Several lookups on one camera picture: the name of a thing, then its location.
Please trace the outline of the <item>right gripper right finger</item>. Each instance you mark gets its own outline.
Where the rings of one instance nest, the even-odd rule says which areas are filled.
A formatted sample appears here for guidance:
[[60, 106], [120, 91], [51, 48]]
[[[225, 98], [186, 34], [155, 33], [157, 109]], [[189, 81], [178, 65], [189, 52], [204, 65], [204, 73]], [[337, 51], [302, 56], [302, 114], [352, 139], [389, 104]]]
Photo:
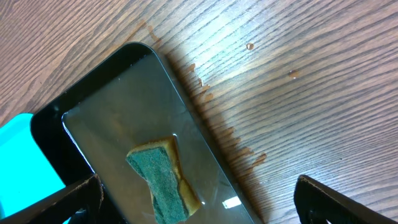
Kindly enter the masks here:
[[297, 179], [294, 204], [301, 224], [397, 224], [307, 175]]

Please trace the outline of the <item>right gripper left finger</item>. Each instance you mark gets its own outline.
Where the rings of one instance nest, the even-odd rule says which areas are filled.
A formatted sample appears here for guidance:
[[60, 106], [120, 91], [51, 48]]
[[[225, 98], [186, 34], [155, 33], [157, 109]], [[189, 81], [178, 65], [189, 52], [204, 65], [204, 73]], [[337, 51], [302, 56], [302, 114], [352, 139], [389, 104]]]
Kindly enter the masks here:
[[97, 223], [102, 202], [100, 178], [92, 174], [2, 219], [1, 224], [63, 223], [81, 209], [85, 211], [81, 221]]

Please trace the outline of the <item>green yellow sponge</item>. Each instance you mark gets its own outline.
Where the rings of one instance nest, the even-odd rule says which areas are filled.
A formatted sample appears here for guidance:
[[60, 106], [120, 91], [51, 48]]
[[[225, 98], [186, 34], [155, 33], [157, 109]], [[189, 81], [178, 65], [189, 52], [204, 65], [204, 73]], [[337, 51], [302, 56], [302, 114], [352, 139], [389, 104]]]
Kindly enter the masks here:
[[175, 136], [132, 148], [126, 161], [146, 181], [157, 223], [185, 222], [201, 207], [183, 174]]

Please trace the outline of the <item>teal plastic tray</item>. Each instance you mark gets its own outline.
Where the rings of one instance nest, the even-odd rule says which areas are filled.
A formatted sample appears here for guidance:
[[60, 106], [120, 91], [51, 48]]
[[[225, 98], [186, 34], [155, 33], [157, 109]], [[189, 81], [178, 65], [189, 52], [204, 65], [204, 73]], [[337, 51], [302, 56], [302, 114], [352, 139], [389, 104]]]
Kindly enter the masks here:
[[19, 114], [1, 128], [1, 219], [65, 187], [32, 137], [32, 117]]

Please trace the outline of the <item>black water tray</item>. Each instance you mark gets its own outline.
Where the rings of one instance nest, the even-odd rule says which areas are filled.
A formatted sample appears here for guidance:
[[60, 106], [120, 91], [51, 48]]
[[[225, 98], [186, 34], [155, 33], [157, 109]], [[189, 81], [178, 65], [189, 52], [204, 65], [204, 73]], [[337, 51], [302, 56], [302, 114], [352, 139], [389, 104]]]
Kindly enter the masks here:
[[154, 223], [149, 188], [126, 155], [167, 137], [201, 202], [189, 223], [260, 222], [166, 59], [145, 44], [117, 49], [36, 112], [30, 129], [65, 184], [99, 176], [99, 223]]

